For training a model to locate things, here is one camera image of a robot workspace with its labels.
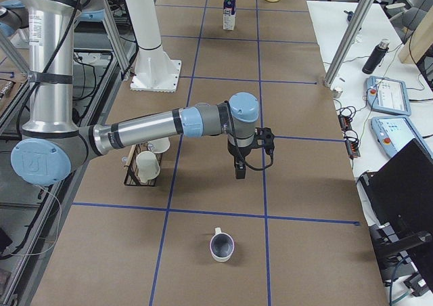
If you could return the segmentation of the white cup behind arm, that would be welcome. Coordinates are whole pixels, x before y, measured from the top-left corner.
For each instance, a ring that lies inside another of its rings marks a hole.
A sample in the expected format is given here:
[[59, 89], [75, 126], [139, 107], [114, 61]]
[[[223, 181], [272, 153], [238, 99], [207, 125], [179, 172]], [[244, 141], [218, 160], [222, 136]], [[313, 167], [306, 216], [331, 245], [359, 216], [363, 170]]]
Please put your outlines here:
[[154, 154], [163, 154], [170, 148], [170, 140], [167, 137], [148, 141], [148, 148]]

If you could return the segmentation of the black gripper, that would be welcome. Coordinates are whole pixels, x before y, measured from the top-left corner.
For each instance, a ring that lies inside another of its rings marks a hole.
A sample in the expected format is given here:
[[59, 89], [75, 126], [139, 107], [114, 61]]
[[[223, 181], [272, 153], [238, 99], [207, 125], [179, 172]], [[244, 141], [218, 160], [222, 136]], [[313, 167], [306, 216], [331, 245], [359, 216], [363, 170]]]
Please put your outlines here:
[[261, 139], [257, 137], [249, 137], [247, 146], [240, 146], [239, 140], [235, 137], [227, 138], [227, 149], [234, 159], [235, 165], [235, 178], [244, 179], [246, 176], [246, 167], [252, 165], [246, 161], [246, 157], [252, 150], [261, 149], [263, 145], [260, 143]]

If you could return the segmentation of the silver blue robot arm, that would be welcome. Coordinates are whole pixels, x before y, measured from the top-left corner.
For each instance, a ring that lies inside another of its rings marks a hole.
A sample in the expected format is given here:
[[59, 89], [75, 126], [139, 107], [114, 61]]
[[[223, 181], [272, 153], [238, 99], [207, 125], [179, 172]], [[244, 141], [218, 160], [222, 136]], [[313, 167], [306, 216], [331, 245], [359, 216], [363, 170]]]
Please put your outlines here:
[[258, 128], [258, 100], [236, 93], [226, 102], [200, 104], [111, 125], [79, 127], [72, 120], [74, 22], [83, 10], [103, 12], [104, 0], [21, 0], [28, 10], [30, 118], [10, 162], [24, 181], [55, 184], [111, 150], [174, 135], [227, 136], [235, 176], [242, 179], [253, 149], [273, 153], [273, 134]]

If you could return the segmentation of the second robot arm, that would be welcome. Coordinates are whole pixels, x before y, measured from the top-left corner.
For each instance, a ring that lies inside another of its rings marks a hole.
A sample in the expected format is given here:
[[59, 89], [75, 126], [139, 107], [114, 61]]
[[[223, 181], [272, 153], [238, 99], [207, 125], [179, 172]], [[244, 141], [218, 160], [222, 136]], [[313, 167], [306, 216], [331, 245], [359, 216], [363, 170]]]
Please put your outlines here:
[[1, 2], [1, 32], [18, 49], [29, 48], [28, 11], [20, 0]]

